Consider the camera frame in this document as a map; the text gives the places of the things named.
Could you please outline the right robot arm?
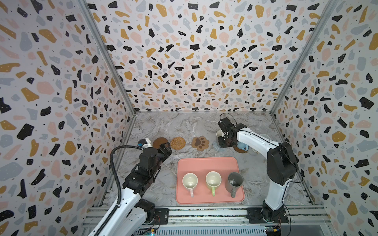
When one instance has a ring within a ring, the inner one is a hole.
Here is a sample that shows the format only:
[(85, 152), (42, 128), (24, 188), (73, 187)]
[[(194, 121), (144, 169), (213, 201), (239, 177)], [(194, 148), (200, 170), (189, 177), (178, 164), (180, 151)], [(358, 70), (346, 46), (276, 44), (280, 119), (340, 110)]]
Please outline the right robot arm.
[(218, 125), (222, 131), (222, 136), (218, 138), (221, 148), (243, 143), (266, 158), (270, 186), (263, 207), (269, 211), (280, 210), (288, 184), (298, 172), (292, 146), (288, 142), (278, 143), (267, 139), (244, 124), (233, 124), (229, 118), (220, 119)]

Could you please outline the white mug blue handle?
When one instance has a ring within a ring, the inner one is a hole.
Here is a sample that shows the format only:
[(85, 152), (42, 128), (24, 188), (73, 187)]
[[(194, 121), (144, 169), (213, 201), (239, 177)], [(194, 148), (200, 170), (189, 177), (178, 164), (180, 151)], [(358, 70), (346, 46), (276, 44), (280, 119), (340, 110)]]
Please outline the white mug blue handle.
[(249, 146), (242, 143), (242, 142), (238, 142), (237, 143), (237, 147), (242, 150), (242, 151), (248, 151), (249, 150)]

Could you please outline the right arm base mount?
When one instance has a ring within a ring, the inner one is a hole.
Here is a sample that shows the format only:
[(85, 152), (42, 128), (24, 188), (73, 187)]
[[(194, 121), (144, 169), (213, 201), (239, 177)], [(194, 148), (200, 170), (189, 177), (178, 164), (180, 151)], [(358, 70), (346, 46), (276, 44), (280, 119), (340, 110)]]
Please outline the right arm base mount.
[(265, 201), (261, 207), (248, 207), (246, 218), (250, 224), (289, 222), (288, 213), (285, 211), (284, 205), (277, 210), (272, 210)]

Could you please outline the grey blue round coaster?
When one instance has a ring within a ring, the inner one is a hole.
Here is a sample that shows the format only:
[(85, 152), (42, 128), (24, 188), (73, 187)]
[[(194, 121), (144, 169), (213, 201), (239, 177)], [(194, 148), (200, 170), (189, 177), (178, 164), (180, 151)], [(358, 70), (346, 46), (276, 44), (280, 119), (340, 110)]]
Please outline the grey blue round coaster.
[(231, 149), (231, 147), (225, 147), (225, 148), (220, 147), (218, 140), (215, 140), (215, 141), (213, 142), (213, 148), (214, 148), (214, 150), (216, 150), (217, 152), (225, 152), (226, 150)]

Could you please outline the dark brown round coaster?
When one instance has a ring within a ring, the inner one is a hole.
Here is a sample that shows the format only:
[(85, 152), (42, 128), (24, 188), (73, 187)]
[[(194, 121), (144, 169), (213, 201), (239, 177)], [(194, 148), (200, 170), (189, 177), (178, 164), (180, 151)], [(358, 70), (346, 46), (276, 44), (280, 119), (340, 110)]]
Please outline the dark brown round coaster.
[(159, 138), (157, 138), (157, 139), (155, 139), (155, 140), (153, 141), (153, 147), (156, 148), (156, 149), (158, 149), (158, 148), (160, 147), (161, 144), (165, 144), (165, 143), (167, 143), (167, 142), (168, 142), (168, 140), (167, 140), (166, 138), (164, 138), (164, 137), (159, 137)]
[(238, 153), (247, 153), (248, 151), (247, 150), (243, 150), (243, 149), (240, 149), (238, 148), (237, 146), (234, 146), (233, 149), (238, 152)]

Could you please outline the woven tan round coaster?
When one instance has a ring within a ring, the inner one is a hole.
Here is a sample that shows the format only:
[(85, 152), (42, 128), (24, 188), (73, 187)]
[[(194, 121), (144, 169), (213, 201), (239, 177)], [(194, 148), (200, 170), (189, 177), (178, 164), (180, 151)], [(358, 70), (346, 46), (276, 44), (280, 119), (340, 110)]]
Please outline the woven tan round coaster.
[(174, 150), (181, 150), (186, 146), (186, 141), (183, 137), (175, 137), (170, 141), (170, 145)]

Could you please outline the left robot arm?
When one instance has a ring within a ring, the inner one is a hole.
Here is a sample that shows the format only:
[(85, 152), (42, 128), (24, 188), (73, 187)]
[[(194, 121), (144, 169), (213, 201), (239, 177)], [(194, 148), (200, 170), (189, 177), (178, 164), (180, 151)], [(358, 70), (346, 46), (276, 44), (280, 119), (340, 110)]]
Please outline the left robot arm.
[[(141, 151), (139, 163), (120, 184), (114, 163), (114, 154), (122, 148)], [(151, 145), (149, 139), (142, 139), (137, 146), (122, 145), (110, 153), (110, 167), (117, 187), (118, 197), (101, 221), (89, 233), (90, 236), (132, 236), (145, 223), (156, 217), (155, 204), (143, 199), (143, 195), (155, 182), (162, 163), (170, 157), (172, 149), (169, 142), (158, 148)]]

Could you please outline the white mug grey handle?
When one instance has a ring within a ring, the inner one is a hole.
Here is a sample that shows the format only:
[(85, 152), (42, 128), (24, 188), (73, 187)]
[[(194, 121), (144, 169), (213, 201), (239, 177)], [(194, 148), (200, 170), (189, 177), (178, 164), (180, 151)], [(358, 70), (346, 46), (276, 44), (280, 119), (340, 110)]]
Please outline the white mug grey handle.
[(223, 132), (221, 130), (217, 131), (216, 132), (216, 138), (217, 138), (217, 146), (219, 148), (222, 148), (222, 144), (223, 144), (223, 140), (224, 140), (224, 135), (223, 135)]

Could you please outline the clear patterned round coaster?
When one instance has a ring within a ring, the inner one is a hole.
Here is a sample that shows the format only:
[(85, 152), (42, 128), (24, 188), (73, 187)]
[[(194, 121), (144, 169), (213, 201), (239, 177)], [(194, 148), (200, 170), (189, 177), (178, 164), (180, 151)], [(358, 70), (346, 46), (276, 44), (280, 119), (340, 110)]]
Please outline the clear patterned round coaster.
[(256, 153), (256, 154), (261, 154), (259, 151), (257, 151), (256, 149), (252, 148), (252, 152)]

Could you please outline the white mug pink handle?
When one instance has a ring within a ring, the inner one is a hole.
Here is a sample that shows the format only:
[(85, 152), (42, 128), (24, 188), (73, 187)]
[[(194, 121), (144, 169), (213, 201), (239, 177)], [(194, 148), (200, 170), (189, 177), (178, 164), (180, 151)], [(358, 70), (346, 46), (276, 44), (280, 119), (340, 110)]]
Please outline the white mug pink handle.
[(194, 197), (194, 190), (198, 185), (198, 177), (194, 173), (187, 173), (182, 179), (182, 184), (186, 190), (189, 191), (190, 196)]

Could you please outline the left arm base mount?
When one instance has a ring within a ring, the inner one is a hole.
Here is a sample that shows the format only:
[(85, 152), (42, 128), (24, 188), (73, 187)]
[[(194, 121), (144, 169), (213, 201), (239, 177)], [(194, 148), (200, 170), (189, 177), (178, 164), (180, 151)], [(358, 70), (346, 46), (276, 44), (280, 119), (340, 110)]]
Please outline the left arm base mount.
[(155, 208), (150, 207), (144, 210), (147, 213), (147, 218), (144, 225), (167, 225), (169, 217), (169, 208)]

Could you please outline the light blue mug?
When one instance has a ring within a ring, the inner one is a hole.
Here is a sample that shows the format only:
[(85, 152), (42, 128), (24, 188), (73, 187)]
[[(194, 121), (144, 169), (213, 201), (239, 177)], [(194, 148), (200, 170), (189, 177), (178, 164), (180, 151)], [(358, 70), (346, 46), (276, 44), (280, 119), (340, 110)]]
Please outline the light blue mug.
[(263, 137), (263, 138), (265, 138), (265, 139), (268, 139), (268, 140), (271, 139), (271, 138), (270, 138), (268, 135), (266, 135), (266, 134), (261, 134), (261, 137)]

